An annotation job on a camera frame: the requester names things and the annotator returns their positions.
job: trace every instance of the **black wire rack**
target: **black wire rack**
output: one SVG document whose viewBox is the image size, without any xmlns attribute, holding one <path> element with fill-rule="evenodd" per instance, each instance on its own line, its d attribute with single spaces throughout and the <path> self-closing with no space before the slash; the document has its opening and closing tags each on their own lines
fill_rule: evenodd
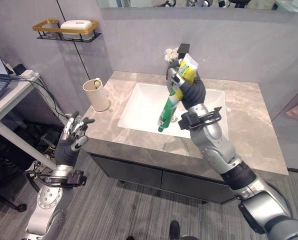
<svg viewBox="0 0 298 240">
<path fill-rule="evenodd" d="M 93 40 L 95 40 L 97 37 L 101 35 L 100 32 L 95 32 L 95 30 L 93 30 L 93 35 L 90 39 L 83 39 L 83 36 L 81 34 L 79 34 L 79 38 L 67 38 L 67 37 L 64 37 L 64 34 L 62 32 L 38 31 L 38 33 L 39 33 L 39 37 L 37 37 L 37 39 L 81 42 L 81 43 L 91 43 Z"/>
</svg>

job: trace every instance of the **soap dish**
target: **soap dish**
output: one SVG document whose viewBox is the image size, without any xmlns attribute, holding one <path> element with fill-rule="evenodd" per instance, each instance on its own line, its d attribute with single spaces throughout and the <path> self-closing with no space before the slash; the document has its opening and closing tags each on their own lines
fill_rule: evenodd
<svg viewBox="0 0 298 240">
<path fill-rule="evenodd" d="M 87 29 L 65 29 L 60 28 L 59 20 L 57 19 L 48 19 L 42 21 L 32 27 L 32 30 L 39 33 L 37 39 L 46 39 L 46 40 L 57 40 L 57 41 L 69 41 L 69 42 L 81 42 L 81 43 L 90 43 L 101 35 L 100 32 L 96 32 L 95 29 L 99 26 L 97 21 L 90 21 L 91 26 Z M 43 27 L 46 24 L 57 25 L 57 27 Z M 65 35 L 75 34 L 79 35 L 77 38 L 68 38 Z M 89 35 L 88 39 L 85 39 L 83 35 Z"/>
</svg>

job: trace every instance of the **white cup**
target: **white cup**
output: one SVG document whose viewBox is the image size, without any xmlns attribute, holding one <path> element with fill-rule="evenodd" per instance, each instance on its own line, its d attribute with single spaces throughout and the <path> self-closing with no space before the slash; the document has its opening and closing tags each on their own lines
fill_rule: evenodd
<svg viewBox="0 0 298 240">
<path fill-rule="evenodd" d="M 104 90 L 104 85 L 99 77 L 86 81 L 82 85 L 82 89 L 85 91 L 93 110 L 102 112 L 109 108 L 109 101 Z"/>
</svg>

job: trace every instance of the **mirror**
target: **mirror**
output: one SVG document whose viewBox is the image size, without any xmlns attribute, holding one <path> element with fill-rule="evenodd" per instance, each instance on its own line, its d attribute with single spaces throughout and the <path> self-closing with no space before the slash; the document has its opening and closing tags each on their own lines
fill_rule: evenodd
<svg viewBox="0 0 298 240">
<path fill-rule="evenodd" d="M 97 0 L 100 8 L 246 8 L 298 12 L 298 0 Z"/>
</svg>

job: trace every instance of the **chair wheel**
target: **chair wheel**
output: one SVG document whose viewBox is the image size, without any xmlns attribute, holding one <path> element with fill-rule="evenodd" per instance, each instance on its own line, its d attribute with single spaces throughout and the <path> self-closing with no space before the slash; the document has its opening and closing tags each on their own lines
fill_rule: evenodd
<svg viewBox="0 0 298 240">
<path fill-rule="evenodd" d="M 17 211 L 18 211 L 18 213 L 22 213 L 22 212 L 24 212 L 24 211 L 26 211 L 27 210 L 27 205 L 26 204 L 20 204 L 20 205 L 18 205 L 18 207 L 17 207 Z"/>
</svg>

